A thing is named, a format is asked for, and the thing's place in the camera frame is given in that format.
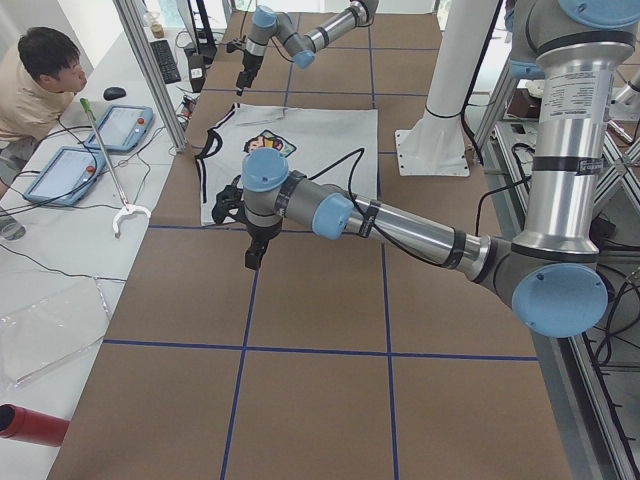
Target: red cylinder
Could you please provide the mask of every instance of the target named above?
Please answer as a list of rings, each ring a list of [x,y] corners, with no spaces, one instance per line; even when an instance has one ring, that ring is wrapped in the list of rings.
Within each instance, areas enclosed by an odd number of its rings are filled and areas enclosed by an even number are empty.
[[[59,447],[62,445],[67,428],[69,428],[69,420],[16,405],[0,406],[1,438]]]

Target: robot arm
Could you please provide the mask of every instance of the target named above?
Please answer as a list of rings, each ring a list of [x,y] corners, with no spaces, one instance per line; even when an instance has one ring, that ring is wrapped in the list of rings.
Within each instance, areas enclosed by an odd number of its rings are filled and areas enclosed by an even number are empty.
[[[535,59],[546,81],[526,223],[512,242],[468,235],[318,185],[289,172],[276,150],[258,149],[245,159],[242,173],[243,221],[252,237],[246,265],[260,266],[287,217],[330,239],[353,232],[431,265],[460,270],[543,335],[568,337],[595,325],[606,310],[607,292],[594,271],[598,249],[588,236],[593,195],[613,74],[634,50],[640,19],[640,0],[626,0],[624,12],[607,10],[598,17],[608,28],[589,25],[593,19],[582,21],[580,5],[597,2],[519,0],[516,5],[515,69],[533,70],[535,64],[527,62]]]
[[[252,17],[242,59],[244,70],[238,75],[236,94],[241,96],[245,88],[251,88],[272,38],[282,44],[298,67],[306,68],[315,60],[315,54],[330,43],[356,27],[370,25],[377,8],[378,0],[354,0],[342,13],[300,35],[286,13],[259,6]]]

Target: beige shirt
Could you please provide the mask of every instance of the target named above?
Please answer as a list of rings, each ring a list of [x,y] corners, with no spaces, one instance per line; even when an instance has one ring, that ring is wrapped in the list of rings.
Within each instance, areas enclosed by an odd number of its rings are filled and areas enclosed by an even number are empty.
[[[71,92],[47,92],[38,85],[22,65],[18,44],[13,45],[0,63],[0,140],[41,140],[73,96]]]

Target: black hair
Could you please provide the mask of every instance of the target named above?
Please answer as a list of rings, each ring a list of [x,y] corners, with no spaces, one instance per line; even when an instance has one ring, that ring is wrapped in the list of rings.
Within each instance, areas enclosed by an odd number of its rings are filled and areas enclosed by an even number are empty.
[[[80,58],[80,50],[64,33],[48,27],[33,27],[18,41],[18,53],[24,68],[35,80],[40,75],[55,79],[63,68]]]

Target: clear plastic sheet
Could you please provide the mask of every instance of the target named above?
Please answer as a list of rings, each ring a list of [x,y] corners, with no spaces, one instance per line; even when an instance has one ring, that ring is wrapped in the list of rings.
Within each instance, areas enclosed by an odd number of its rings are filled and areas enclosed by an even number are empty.
[[[97,347],[109,311],[93,279],[0,319],[0,395]]]

